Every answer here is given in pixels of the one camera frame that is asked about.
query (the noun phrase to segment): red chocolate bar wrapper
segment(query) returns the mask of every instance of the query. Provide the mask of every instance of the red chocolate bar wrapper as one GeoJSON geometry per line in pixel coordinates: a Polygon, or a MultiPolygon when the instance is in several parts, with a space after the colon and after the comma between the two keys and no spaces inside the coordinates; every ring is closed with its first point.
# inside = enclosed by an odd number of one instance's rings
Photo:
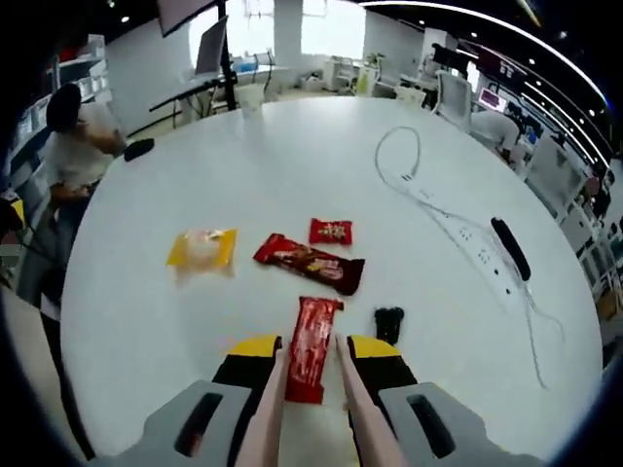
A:
{"type": "Polygon", "coordinates": [[[275,265],[333,287],[342,295],[352,295],[359,287],[365,260],[346,260],[272,233],[253,259],[275,265]]]}
{"type": "Polygon", "coordinates": [[[319,221],[311,219],[310,243],[352,245],[352,221],[319,221]]]}
{"type": "Polygon", "coordinates": [[[336,309],[344,309],[337,300],[299,298],[299,319],[290,343],[290,367],[285,385],[285,400],[322,404],[324,388],[320,384],[324,360],[336,309]]]}

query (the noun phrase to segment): ceiling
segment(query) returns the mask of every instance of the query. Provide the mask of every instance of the ceiling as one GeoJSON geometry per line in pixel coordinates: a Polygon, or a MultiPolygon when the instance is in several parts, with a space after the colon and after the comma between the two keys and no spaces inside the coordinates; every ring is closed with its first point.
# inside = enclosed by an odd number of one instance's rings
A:
{"type": "MultiPolygon", "coordinates": [[[[364,0],[351,1],[362,3],[364,0]]],[[[369,10],[413,24],[423,20],[426,26],[444,29],[459,39],[484,45],[512,58],[530,72],[528,82],[540,81],[543,84],[540,90],[577,122],[579,119],[585,122],[582,128],[598,149],[605,156],[608,155],[607,159],[612,150],[620,150],[621,131],[615,116],[618,115],[618,109],[623,108],[623,89],[616,86],[618,76],[611,64],[617,58],[614,53],[618,54],[616,48],[620,43],[617,38],[620,25],[617,24],[619,15],[616,2],[593,0],[587,4],[579,0],[437,0],[436,3],[502,19],[543,40],[593,80],[605,94],[609,109],[606,109],[598,94],[566,64],[533,41],[502,26],[435,8],[375,6],[369,10]],[[476,32],[478,37],[473,38],[472,32],[476,32]],[[594,111],[595,117],[591,117],[589,111],[594,111]]],[[[111,41],[157,16],[156,0],[93,0],[92,13],[89,20],[85,21],[83,32],[103,34],[107,41],[111,41]],[[110,2],[114,3],[114,8],[110,7],[110,2]],[[123,17],[129,20],[122,22],[123,17]]],[[[539,102],[543,101],[541,96],[526,87],[514,91],[524,91],[539,102]]]]}

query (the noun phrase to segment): dark jeans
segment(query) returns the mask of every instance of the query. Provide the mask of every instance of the dark jeans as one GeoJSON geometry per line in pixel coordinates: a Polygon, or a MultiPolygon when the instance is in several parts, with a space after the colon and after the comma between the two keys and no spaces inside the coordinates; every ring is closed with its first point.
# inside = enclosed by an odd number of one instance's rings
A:
{"type": "Polygon", "coordinates": [[[56,254],[58,260],[66,265],[69,262],[71,248],[76,239],[78,228],[82,218],[87,212],[91,198],[78,199],[65,204],[58,210],[58,221],[56,231],[58,233],[58,244],[56,254]]]}

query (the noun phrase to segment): white shirt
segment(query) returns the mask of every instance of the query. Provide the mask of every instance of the white shirt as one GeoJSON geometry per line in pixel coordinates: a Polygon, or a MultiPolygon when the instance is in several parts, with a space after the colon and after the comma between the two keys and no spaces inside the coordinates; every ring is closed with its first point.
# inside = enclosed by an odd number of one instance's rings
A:
{"type": "Polygon", "coordinates": [[[471,115],[471,131],[485,136],[499,149],[510,151],[519,136],[519,127],[511,119],[495,110],[471,115]]]}
{"type": "MultiPolygon", "coordinates": [[[[113,131],[116,125],[103,104],[83,104],[80,118],[98,130],[113,131]]],[[[42,149],[50,186],[64,184],[76,190],[104,176],[113,157],[95,149],[85,141],[67,134],[53,132],[42,149]]]]}

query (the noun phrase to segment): red snack package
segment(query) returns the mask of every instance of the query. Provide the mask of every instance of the red snack package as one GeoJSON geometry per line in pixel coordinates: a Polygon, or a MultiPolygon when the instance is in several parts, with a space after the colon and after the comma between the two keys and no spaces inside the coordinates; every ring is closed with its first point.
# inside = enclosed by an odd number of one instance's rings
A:
{"type": "Polygon", "coordinates": [[[310,243],[352,245],[352,221],[319,221],[311,219],[310,243]]]}
{"type": "Polygon", "coordinates": [[[272,233],[253,259],[275,265],[333,287],[342,295],[352,295],[359,287],[365,260],[346,260],[272,233]]]}
{"type": "Polygon", "coordinates": [[[320,384],[324,360],[336,309],[344,309],[337,300],[299,298],[299,319],[290,343],[290,367],[285,385],[285,400],[322,404],[324,388],[320,384]]]}

